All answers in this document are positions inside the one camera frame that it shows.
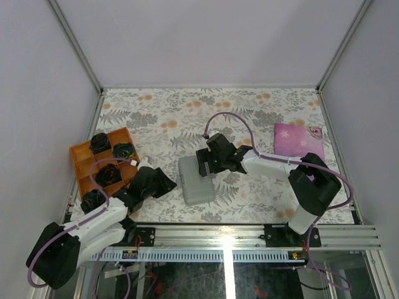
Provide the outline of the grey plastic tool case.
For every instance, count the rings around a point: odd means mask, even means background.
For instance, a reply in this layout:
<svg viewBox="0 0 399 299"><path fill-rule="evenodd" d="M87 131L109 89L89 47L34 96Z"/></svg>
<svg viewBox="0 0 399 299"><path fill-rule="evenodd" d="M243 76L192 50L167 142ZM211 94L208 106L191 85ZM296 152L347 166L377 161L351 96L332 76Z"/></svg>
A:
<svg viewBox="0 0 399 299"><path fill-rule="evenodd" d="M180 184L187 206L210 203L215 200L213 180L200 175L196 156L185 156L178 160Z"/></svg>

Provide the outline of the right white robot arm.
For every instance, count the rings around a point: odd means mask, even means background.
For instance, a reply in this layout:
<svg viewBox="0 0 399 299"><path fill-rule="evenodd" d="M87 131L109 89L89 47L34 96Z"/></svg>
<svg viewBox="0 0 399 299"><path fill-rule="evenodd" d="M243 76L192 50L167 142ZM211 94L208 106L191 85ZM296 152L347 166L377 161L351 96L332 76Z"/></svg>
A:
<svg viewBox="0 0 399 299"><path fill-rule="evenodd" d="M287 223L284 238L294 246L305 241L310 226L323 216L342 187L336 173L314 153L302 158L265 156L253 146L235 147L221 133L208 137L206 148L196 151L196 157L202 177L228 170L288 182L299 205Z"/></svg>

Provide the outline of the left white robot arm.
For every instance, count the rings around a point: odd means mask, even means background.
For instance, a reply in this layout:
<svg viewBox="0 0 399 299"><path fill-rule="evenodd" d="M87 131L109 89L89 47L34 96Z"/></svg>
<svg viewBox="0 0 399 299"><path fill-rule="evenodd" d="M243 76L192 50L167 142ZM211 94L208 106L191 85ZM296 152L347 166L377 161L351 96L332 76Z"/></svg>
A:
<svg viewBox="0 0 399 299"><path fill-rule="evenodd" d="M26 260L28 274L36 274L45 285L59 289L89 257L111 245L134 244L137 225L130 215L145 199L162 197L176 186L160 168L141 167L127 187L121 187L78 222L47 225Z"/></svg>

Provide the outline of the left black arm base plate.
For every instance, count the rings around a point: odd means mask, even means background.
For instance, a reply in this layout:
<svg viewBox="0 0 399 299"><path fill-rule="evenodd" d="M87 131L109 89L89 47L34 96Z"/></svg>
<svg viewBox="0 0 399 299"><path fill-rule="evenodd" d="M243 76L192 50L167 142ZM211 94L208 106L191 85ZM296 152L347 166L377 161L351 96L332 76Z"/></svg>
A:
<svg viewBox="0 0 399 299"><path fill-rule="evenodd" d="M153 247L155 244L154 227L137 227L125 232L122 240L125 246Z"/></svg>

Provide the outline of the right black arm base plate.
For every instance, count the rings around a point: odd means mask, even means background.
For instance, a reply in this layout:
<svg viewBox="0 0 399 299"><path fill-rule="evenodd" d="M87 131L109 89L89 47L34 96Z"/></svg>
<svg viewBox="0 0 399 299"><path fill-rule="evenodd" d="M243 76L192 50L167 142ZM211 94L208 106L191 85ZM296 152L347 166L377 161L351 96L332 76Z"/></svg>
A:
<svg viewBox="0 0 399 299"><path fill-rule="evenodd" d="M265 241L267 247L294 248L310 245L311 248L322 246L319 230L313 228L304 234L298 234L288 227L288 224L264 224L264 231L258 237Z"/></svg>

